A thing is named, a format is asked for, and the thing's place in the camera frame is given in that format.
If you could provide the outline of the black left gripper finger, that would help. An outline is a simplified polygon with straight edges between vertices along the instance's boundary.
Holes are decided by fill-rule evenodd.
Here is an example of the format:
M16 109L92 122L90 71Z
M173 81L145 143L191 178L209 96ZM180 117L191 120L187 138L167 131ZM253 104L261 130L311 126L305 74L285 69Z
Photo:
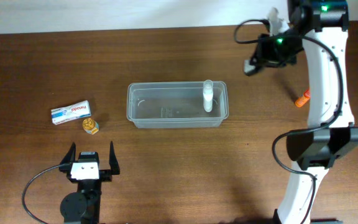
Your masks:
M110 142L110 148L109 148L109 165L112 175L120 174L120 167L114 151L114 144L112 141Z
M73 142L70 146L70 149L59 163L60 167L58 169L60 172L68 172L71 170L71 166L75 162L75 154L76 144Z

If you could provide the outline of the orange tube white cap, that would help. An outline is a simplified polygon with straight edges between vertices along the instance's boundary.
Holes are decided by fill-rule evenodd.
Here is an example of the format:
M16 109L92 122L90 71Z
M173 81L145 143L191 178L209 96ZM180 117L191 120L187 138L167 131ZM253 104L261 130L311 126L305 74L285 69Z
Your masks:
M307 89L296 101L295 106L298 108L303 107L310 100L310 90Z

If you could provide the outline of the clear plastic container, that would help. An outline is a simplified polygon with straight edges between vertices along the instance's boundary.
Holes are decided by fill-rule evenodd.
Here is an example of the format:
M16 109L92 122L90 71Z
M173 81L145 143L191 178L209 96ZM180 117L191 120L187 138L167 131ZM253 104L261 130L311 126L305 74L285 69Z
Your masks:
M132 83L127 90L127 118L137 128L213 128L229 116L227 86L213 82L213 108L203 107L203 83Z

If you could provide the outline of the white translucent tube bottle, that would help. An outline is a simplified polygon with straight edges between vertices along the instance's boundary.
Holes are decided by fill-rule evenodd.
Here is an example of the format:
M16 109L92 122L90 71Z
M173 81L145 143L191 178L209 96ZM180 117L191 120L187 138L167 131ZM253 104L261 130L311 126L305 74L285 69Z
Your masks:
M203 107L207 113L213 109L213 82L211 80L203 83Z

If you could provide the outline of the black bottle white cap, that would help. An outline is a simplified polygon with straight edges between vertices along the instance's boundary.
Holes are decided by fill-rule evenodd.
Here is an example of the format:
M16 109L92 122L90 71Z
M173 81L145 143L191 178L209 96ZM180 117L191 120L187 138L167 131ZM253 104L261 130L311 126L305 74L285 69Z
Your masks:
M244 74L248 77L256 75L257 73L259 73L261 71L261 69L262 69L262 67L260 67L260 66L251 65L250 60L244 61Z

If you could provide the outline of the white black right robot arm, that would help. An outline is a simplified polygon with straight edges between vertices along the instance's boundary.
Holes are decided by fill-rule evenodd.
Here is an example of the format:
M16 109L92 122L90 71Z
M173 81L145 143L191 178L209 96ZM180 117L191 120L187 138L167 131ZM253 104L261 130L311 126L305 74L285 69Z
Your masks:
M349 104L346 44L349 12L345 1L289 1L289 19L272 10L263 23L268 34L256 40L244 73L282 68L306 54L310 110L306 129L282 134L291 159L285 196L273 223L309 223L319 185L337 159L358 146L358 127Z

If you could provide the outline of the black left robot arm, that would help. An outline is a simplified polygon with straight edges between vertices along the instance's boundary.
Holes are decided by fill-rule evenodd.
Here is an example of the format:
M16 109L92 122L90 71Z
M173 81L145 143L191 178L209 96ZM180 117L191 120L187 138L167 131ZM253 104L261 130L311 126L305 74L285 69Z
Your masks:
M76 192L64 197L60 204L60 213L64 223L99 223L101 206L101 186L112 181L120 174L120 167L114 152L114 144L109 146L109 169L99 168L97 152L81 152L76 155L76 144L72 144L62 161L59 171L77 185Z

